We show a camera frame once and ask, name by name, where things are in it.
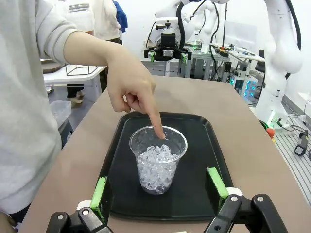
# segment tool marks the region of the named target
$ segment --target ice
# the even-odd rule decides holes
[[[163,194],[172,184],[177,162],[162,163],[176,158],[167,145],[150,146],[137,158],[137,168],[141,186],[146,192]]]

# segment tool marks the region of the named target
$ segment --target red object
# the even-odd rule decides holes
[[[276,131],[273,129],[267,129],[268,135],[273,139],[274,135],[276,134]]]

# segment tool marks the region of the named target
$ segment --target black tray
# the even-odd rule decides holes
[[[213,209],[205,191],[206,167],[216,167],[225,185],[233,187],[211,124],[196,115],[161,113],[162,124],[179,130],[188,141],[170,189],[159,196],[140,186],[136,159],[129,147],[131,135],[150,125],[146,115],[132,112],[117,126],[100,176],[109,176],[114,201],[111,213],[140,220],[210,220]]]

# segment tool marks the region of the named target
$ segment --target plastic cup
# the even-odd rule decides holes
[[[130,138],[130,148],[135,154],[140,185],[149,194],[160,195],[165,193],[172,184],[178,162],[186,153],[188,143],[181,132],[171,127],[163,126],[166,136],[161,140],[155,134],[153,126],[137,130]],[[150,146],[167,145],[171,154],[175,155],[170,160],[147,160],[141,155]]]

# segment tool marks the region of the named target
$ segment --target ice cube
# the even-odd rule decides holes
[[[169,147],[168,147],[167,145],[163,144],[163,145],[161,146],[161,150],[163,150],[163,151],[168,151],[168,150],[169,150]]]
[[[154,146],[150,146],[150,147],[147,148],[147,152],[149,152],[149,151],[151,151],[151,150],[154,150],[154,149],[155,149]]]
[[[158,146],[156,146],[154,151],[155,151],[155,153],[156,153],[156,154],[159,154],[159,153],[160,153],[160,151],[161,151],[161,148],[160,148],[160,147],[158,147]]]

